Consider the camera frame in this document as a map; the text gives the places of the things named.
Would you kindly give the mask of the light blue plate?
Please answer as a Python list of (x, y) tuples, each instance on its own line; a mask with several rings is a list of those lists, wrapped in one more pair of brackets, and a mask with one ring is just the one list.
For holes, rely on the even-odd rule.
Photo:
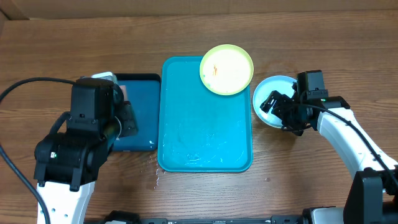
[(266, 78), (258, 84), (253, 94), (252, 105), (261, 121), (273, 128), (280, 129), (282, 127), (281, 119), (273, 115), (271, 111), (268, 113), (263, 112), (263, 110), (260, 109), (260, 105), (268, 99), (271, 91), (274, 90), (291, 98), (294, 94), (294, 89), (292, 88), (294, 82), (296, 82), (296, 79), (292, 77), (276, 75)]

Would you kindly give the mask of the yellow plate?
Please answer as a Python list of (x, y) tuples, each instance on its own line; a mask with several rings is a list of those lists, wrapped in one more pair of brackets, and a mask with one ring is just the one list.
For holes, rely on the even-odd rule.
[(254, 64), (241, 47), (222, 44), (213, 47), (200, 62), (200, 79), (207, 89), (218, 95), (234, 95), (251, 82)]

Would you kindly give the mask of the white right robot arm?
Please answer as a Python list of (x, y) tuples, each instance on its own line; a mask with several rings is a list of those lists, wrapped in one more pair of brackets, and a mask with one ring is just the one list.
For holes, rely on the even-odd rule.
[(252, 104), (269, 126), (296, 136), (310, 128), (319, 132), (353, 179), (344, 207), (306, 208), (271, 223), (397, 223), (397, 161), (369, 137), (343, 97), (328, 94), (322, 71), (266, 78)]

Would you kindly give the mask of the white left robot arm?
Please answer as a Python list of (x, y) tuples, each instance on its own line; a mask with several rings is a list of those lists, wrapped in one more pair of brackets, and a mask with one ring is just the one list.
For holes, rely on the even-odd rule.
[(34, 152), (34, 179), (44, 201), (38, 223), (83, 223), (100, 167), (114, 143), (137, 134), (132, 106), (116, 79), (81, 78), (72, 86), (71, 107)]

